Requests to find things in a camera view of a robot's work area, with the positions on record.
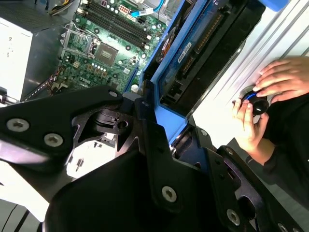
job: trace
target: finger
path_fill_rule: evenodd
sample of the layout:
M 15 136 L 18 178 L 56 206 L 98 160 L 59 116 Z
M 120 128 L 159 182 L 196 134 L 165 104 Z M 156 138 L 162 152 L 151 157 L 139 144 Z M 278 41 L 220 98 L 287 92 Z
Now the finger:
M 237 116 L 239 108 L 240 108 L 240 105 L 241 105 L 241 99 L 238 98 L 238 99 L 236 99 L 236 101 L 234 103 L 234 107 L 232 109 L 232 116 L 233 117 Z
M 269 116 L 268 116 L 267 113 L 263 113 L 263 114 L 260 115 L 260 119 L 257 122 L 257 129 L 258 129 L 259 135 L 264 134 L 268 120 L 269 120 Z
M 245 113 L 246 113 L 248 103 L 249 103 L 248 100 L 244 100 L 236 117 L 239 121 L 242 122 L 242 124 L 244 123 L 244 118 L 245 118 Z
M 256 81 L 256 85 L 259 84 L 262 80 L 264 80 L 265 78 L 275 74 L 275 73 L 281 73 L 281 72 L 285 72 L 285 73 L 289 73 L 288 71 L 291 70 L 292 66 L 290 63 L 288 64 L 282 64 L 282 65 L 278 65 L 275 66 L 269 70 L 267 70 L 265 73 L 263 73 L 263 75 L 261 75 L 261 77 Z
M 268 70 L 276 67 L 276 66 L 279 66 L 279 65 L 283 65 L 283 64 L 288 64 L 290 63 L 291 61 L 289 59 L 279 59 L 279 60 L 276 60 L 270 64 L 268 64 L 265 68 L 263 68 L 261 71 L 260 71 L 260 74 L 263 75 L 264 73 L 266 73 Z
M 271 103 L 275 103 L 275 102 L 281 102 L 281 101 L 285 101 L 285 100 L 289 100 L 291 98 L 296 98 L 299 97 L 303 94 L 305 94 L 306 92 L 301 91 L 301 90 L 289 90 L 289 91 L 285 91 L 282 92 L 280 94 L 275 95 L 272 99 L 271 99 Z
M 244 130 L 249 137 L 254 136 L 253 107 L 250 103 L 247 105 L 245 113 Z
M 284 92 L 288 90 L 293 90 L 293 83 L 291 80 L 281 81 L 279 83 L 275 83 L 267 88 L 264 88 L 260 92 L 258 92 L 256 95 L 257 97 L 265 97 L 268 95 L 276 94 L 279 92 Z
M 264 77 L 261 81 L 257 82 L 253 91 L 259 91 L 263 88 L 266 88 L 274 83 L 278 83 L 281 81 L 286 81 L 292 79 L 292 76 L 287 71 L 276 72 L 269 76 Z

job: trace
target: person's hand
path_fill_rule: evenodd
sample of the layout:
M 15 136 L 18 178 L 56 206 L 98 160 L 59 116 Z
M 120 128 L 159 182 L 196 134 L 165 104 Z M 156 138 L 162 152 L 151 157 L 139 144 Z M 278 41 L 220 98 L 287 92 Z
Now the person's hand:
M 245 100 L 241 105 L 241 99 L 237 99 L 232 109 L 232 117 L 238 145 L 249 154 L 255 153 L 264 135 L 268 114 L 260 115 L 259 121 L 254 124 L 252 104 Z
M 260 72 L 255 83 L 257 97 L 277 94 L 271 103 L 284 101 L 309 93 L 309 57 L 277 60 Z

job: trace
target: silver screw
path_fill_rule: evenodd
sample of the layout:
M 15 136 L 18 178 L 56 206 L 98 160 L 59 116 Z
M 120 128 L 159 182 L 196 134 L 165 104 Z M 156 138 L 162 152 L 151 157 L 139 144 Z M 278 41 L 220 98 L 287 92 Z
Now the silver screw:
M 233 154 L 233 151 L 232 151 L 230 148 L 227 148 L 226 151 L 227 151 L 230 155 Z
M 141 103 L 143 103 L 145 106 L 149 106 L 149 104 L 148 103 L 146 103 L 146 102 L 144 102 L 144 101 L 142 101 Z
M 204 135 L 204 136 L 207 136 L 207 135 L 208 135 L 207 132 L 204 131 L 203 129 L 201 129 L 201 133 L 202 133 L 202 135 Z
M 24 132 L 29 129 L 29 123 L 21 118 L 12 118 L 6 123 L 7 128 L 14 132 Z
M 63 138 L 59 134 L 50 133 L 44 136 L 44 142 L 48 146 L 57 147 L 63 144 Z
M 162 195 L 165 200 L 168 202 L 175 202 L 177 199 L 177 194 L 174 189 L 172 189 L 170 186 L 164 186 L 162 188 Z
M 240 219 L 237 215 L 237 213 L 232 210 L 232 209 L 228 209 L 226 211 L 226 215 L 228 217 L 228 219 L 235 225 L 235 226 L 239 226 L 240 225 Z
M 109 94 L 113 97 L 118 97 L 118 94 L 113 91 L 109 91 Z
M 281 223 L 278 223 L 278 226 L 279 226 L 279 229 L 280 229 L 282 232 L 288 232 L 288 230 L 286 229 L 286 227 L 283 226 Z

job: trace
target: blue cable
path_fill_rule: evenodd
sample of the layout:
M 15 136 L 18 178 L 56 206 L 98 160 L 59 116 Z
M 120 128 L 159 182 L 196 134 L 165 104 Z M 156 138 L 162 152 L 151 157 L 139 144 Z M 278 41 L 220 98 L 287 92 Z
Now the blue cable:
M 164 0 L 161 0 L 160 4 L 156 8 L 154 8 L 154 12 L 157 12 L 158 10 L 160 10 L 160 8 L 162 7 L 163 3 L 164 3 Z
M 160 10 L 160 8 L 162 7 L 162 5 L 164 4 L 164 1 L 165 0 L 161 0 L 160 1 L 160 4 L 155 7 L 155 8 L 148 8 L 144 11 L 135 11 L 135 12 L 132 12 L 131 13 L 131 16 L 132 17 L 138 17 L 138 16 L 141 16 L 141 15 L 151 15 L 153 12 L 157 12 L 158 10 Z

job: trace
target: blue drive bracket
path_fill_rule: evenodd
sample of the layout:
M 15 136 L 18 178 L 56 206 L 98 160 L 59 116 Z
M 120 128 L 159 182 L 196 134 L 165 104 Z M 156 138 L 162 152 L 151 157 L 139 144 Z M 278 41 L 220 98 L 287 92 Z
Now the blue drive bracket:
M 177 12 L 175 13 L 170 25 L 176 20 L 177 15 L 179 14 L 183 4 L 185 3 L 185 0 L 182 0 L 180 7 L 178 8 Z M 192 26 L 194 25 L 196 19 L 202 12 L 204 6 L 207 4 L 207 1 L 205 0 L 198 0 L 195 4 L 195 7 L 192 9 L 190 15 L 188 16 L 186 22 L 182 26 L 181 30 L 179 31 L 177 37 L 175 38 L 173 44 L 171 45 L 168 53 L 164 57 L 162 63 L 159 65 L 158 69 L 154 73 L 153 77 L 151 78 L 151 81 L 154 84 L 154 111 L 155 116 L 157 119 L 158 124 L 164 127 L 165 133 L 167 135 L 169 144 L 172 144 L 172 142 L 177 138 L 177 136 L 183 131 L 183 129 L 186 127 L 188 120 L 185 116 L 182 116 L 170 109 L 168 109 L 166 106 L 162 105 L 160 103 L 160 93 L 159 93 L 159 80 L 162 77 L 162 74 L 164 73 L 165 69 L 169 66 L 172 59 L 175 57 L 175 54 L 177 53 L 180 45 L 185 40 L 186 36 L 188 35 L 189 31 L 191 30 Z M 164 38 L 167 36 L 170 28 L 165 31 L 164 35 L 162 36 L 162 40 L 157 46 L 156 50 L 154 51 L 152 57 L 150 60 L 155 59 L 155 54 L 160 48 Z
M 273 11 L 280 11 L 283 7 L 285 7 L 289 0 L 259 0 L 266 7 L 270 8 Z
M 260 1 L 265 6 L 271 8 L 272 10 L 278 11 L 286 5 L 288 0 L 260 0 Z M 196 21 L 199 18 L 201 12 L 204 10 L 205 12 L 210 13 L 207 17 L 204 17 L 203 23 L 207 24 L 211 20 L 212 13 L 214 13 L 217 10 L 218 5 L 220 5 L 218 3 L 221 3 L 221 2 L 224 2 L 224 0 L 208 0 L 208 1 L 197 0 L 197 3 L 195 4 L 186 22 L 182 26 L 173 44 L 171 45 L 170 50 L 168 51 L 162 63 L 159 65 L 158 69 L 156 70 L 156 72 L 151 78 L 151 81 L 154 83 L 154 88 L 155 88 L 154 89 L 154 92 L 155 92 L 154 93 L 154 99 L 155 99 L 154 110 L 155 110 L 156 119 L 157 119 L 158 124 L 164 127 L 169 144 L 172 144 L 172 142 L 177 138 L 177 136 L 183 131 L 183 129 L 186 127 L 188 123 L 188 120 L 186 119 L 186 117 L 170 110 L 169 108 L 167 108 L 166 106 L 160 103 L 160 82 L 162 82 L 161 79 L 163 78 L 165 80 L 168 79 L 168 77 L 165 75 L 168 74 L 169 71 L 171 71 L 170 68 L 172 66 L 170 66 L 170 64 L 172 62 L 178 61 L 177 54 L 178 53 L 181 54 L 183 50 L 185 49 L 187 43 L 184 43 L 184 41 L 186 40 L 192 27 L 196 26 Z M 175 13 L 170 23 L 170 27 L 163 34 L 159 45 L 157 46 L 156 50 L 154 51 L 152 57 L 150 58 L 144 70 L 147 69 L 148 65 L 150 64 L 150 61 L 155 59 L 155 54 L 160 48 L 164 38 L 167 36 L 168 32 L 170 31 L 171 25 L 176 20 L 176 17 L 179 14 L 184 3 L 185 3 L 185 0 L 182 0 L 177 12 Z M 143 72 L 140 75 L 140 84 L 142 80 L 143 80 Z

